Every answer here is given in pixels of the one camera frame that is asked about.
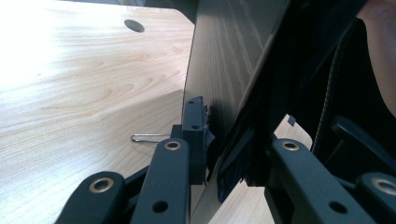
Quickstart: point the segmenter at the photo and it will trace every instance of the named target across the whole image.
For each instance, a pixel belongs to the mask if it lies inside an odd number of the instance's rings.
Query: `black plastic part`
[[[171,138],[183,138],[183,132],[181,130],[181,124],[175,124],[172,127]]]
[[[180,144],[179,149],[175,149],[177,143]],[[158,144],[131,223],[189,222],[189,161],[189,144],[186,141],[170,138]]]
[[[294,207],[289,212],[291,223],[374,223],[303,144],[279,139],[275,140],[270,152],[276,176]],[[276,200],[268,194],[271,192],[266,192],[270,201]],[[279,208],[269,205],[272,212]]]
[[[149,167],[139,170],[133,175],[127,177],[125,179],[125,192],[124,195],[126,198],[132,198],[135,195],[139,194],[142,189],[143,182],[145,181],[146,174],[148,172]]]
[[[134,214],[134,209],[136,208],[138,199],[139,195],[136,194],[134,197],[130,198],[125,204],[122,215],[120,217],[120,224],[131,222],[132,215]]]
[[[90,191],[90,185],[104,177],[113,180],[111,188],[104,192]],[[103,181],[103,186],[99,184],[97,188],[105,188],[108,184]],[[123,205],[124,186],[124,178],[117,173],[101,172],[89,176],[70,196],[56,223],[117,223]]]
[[[184,105],[183,139],[190,144],[190,182],[202,185],[205,181],[205,108],[201,96],[190,99]]]
[[[275,223],[291,223],[293,203],[284,192],[271,188],[265,188],[265,199],[271,208],[271,215]]]
[[[396,175],[396,162],[390,154],[354,122],[337,116],[332,121],[332,130],[341,138],[324,163],[333,175],[349,182],[369,172]]]
[[[224,203],[228,195],[233,191],[233,187],[241,180],[241,174],[247,172],[248,166],[251,163],[252,155],[249,154],[251,148],[251,138],[254,132],[248,130],[243,135],[238,136],[238,144],[233,148],[233,151],[226,157],[218,173],[218,199],[219,202]]]
[[[357,184],[361,205],[377,223],[396,223],[396,178],[381,173],[362,175]]]

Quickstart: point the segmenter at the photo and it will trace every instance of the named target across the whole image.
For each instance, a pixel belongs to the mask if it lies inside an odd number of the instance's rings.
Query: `bolt hole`
[[[105,192],[114,185],[114,180],[110,177],[102,177],[96,179],[90,184],[90,191],[92,193],[102,193]]]
[[[338,203],[338,202],[330,202],[330,203],[329,203],[329,206],[330,206],[330,208],[331,208],[333,211],[335,211],[335,212],[337,212],[337,213],[345,214],[345,213],[347,212],[347,209],[346,209],[341,203]]]
[[[162,213],[162,212],[166,211],[167,209],[168,209],[167,202],[160,201],[160,202],[157,202],[154,205],[152,205],[152,210],[155,213]]]
[[[178,150],[181,148],[181,144],[179,142],[167,142],[164,147],[168,150]]]
[[[168,146],[169,147],[177,147],[177,143],[169,143]]]
[[[389,195],[396,195],[396,183],[393,183],[387,179],[379,179],[379,178],[374,178],[372,179],[373,185],[381,190],[384,193],[387,193]]]
[[[137,21],[126,20],[124,22],[124,24],[126,25],[126,27],[128,27],[132,31],[135,31],[135,32],[138,32],[138,33],[145,32],[145,27],[142,24],[140,24],[139,22],[137,22]]]
[[[107,180],[101,180],[97,182],[93,187],[95,189],[105,189],[108,186],[108,181]]]
[[[296,144],[294,144],[292,142],[284,142],[284,143],[282,143],[282,147],[287,149],[287,150],[290,150],[290,151],[295,151],[295,150],[298,150],[300,148],[298,145],[296,145]]]

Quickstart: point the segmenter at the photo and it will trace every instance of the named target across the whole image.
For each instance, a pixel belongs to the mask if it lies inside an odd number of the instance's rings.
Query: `black cable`
[[[332,113],[332,102],[334,99],[335,85],[337,82],[338,73],[341,68],[344,53],[347,48],[347,43],[349,42],[349,39],[352,36],[353,31],[355,30],[357,21],[358,19],[354,20],[349,25],[346,32],[341,36],[340,42],[337,45],[337,48],[334,53],[334,57],[332,59],[332,66],[330,68],[329,80],[327,82],[326,96],[324,99],[324,104],[320,115],[320,121],[315,136],[315,142],[312,148],[312,152],[315,155],[318,155],[318,151],[320,150],[323,136],[325,135],[327,128],[329,127],[330,116]]]

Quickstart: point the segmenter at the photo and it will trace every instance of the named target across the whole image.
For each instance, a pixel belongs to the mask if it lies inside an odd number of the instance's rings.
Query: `wooden desk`
[[[87,176],[149,164],[154,145],[131,134],[180,123],[194,29],[180,12],[26,1],[0,25],[1,223],[55,221]]]

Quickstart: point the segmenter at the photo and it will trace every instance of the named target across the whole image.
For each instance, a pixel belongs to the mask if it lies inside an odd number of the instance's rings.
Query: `wood grain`
[[[250,188],[246,182],[237,184],[209,223],[274,223],[264,188]]]
[[[203,95],[211,131],[224,140],[259,75],[288,0],[201,0],[186,99]]]
[[[180,123],[194,28],[181,13],[35,1],[1,7],[0,25],[0,222],[53,222],[87,176],[149,164],[154,145],[131,134]]]

